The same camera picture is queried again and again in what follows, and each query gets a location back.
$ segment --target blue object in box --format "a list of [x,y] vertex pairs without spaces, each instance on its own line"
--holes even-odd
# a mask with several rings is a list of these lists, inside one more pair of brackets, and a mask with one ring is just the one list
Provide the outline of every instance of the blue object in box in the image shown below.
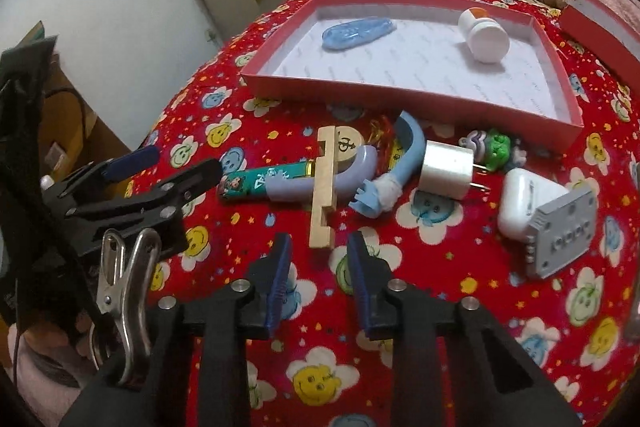
[[395,29],[396,25],[386,17],[368,17],[345,22],[331,26],[322,33],[322,47],[331,51],[348,50],[373,42]]

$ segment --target gray plastic module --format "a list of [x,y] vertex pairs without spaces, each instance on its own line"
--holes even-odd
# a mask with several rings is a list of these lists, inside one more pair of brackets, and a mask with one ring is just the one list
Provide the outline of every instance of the gray plastic module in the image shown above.
[[539,206],[527,226],[527,276],[546,279],[578,259],[591,244],[596,200],[589,185]]

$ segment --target screw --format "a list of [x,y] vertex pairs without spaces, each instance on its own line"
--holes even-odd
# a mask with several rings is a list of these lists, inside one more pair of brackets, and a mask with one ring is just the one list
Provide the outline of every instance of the screw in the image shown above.
[[177,302],[177,299],[173,295],[165,295],[158,301],[158,307],[161,310],[170,310]]
[[174,206],[166,206],[162,210],[160,210],[160,217],[162,217],[162,219],[169,219],[174,214],[175,214]]
[[234,292],[246,292],[249,288],[251,288],[251,283],[247,279],[236,279],[231,283],[231,289]]
[[465,310],[475,311],[480,307],[480,301],[471,295],[466,296],[460,301]]
[[386,287],[389,288],[392,292],[403,292],[406,290],[406,282],[402,279],[391,279],[388,283],[386,283]]

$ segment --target red bedsheet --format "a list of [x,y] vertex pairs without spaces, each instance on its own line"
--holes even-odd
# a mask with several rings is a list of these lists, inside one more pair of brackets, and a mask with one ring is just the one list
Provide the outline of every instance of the red bedsheet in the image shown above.
[[[132,181],[133,193],[147,190],[176,168],[212,156],[222,158],[230,171],[315,157],[316,132],[323,125],[348,122],[369,137],[372,126],[382,121],[379,113],[256,100],[244,86],[241,67],[307,1],[287,0],[264,15],[189,79],[149,136],[148,143],[162,151],[161,162]],[[275,232],[290,233],[290,279],[296,284],[284,306],[287,318],[275,340],[247,346],[253,425],[389,425],[392,345],[364,339],[353,298],[342,290],[340,278],[346,238],[357,229],[396,277],[450,301],[478,297],[530,351],[585,424],[602,418],[630,376],[639,349],[623,340],[622,328],[638,267],[640,205],[634,166],[640,157],[640,108],[635,94],[588,50],[566,40],[557,28],[557,10],[519,0],[482,1],[535,16],[558,47],[568,74],[576,75],[582,135],[562,157],[529,150],[526,168],[568,187],[593,187],[598,231],[590,251],[548,280],[520,277],[514,260],[523,256],[523,247],[500,237],[496,229],[501,173],[482,179],[490,194],[470,193],[462,204],[441,201],[437,219],[431,221],[412,213],[424,210],[412,208],[416,180],[396,208],[379,219],[341,207],[332,219],[337,248],[331,254],[306,247],[307,208],[267,201],[225,206],[210,191],[186,209],[190,249],[158,266],[151,300],[206,296],[241,277],[249,262],[268,251]],[[395,116],[388,115],[391,121]],[[468,131],[426,127],[428,138],[450,143]],[[190,426],[196,425],[197,350],[192,363]],[[322,389],[309,383],[310,377],[324,379]]]

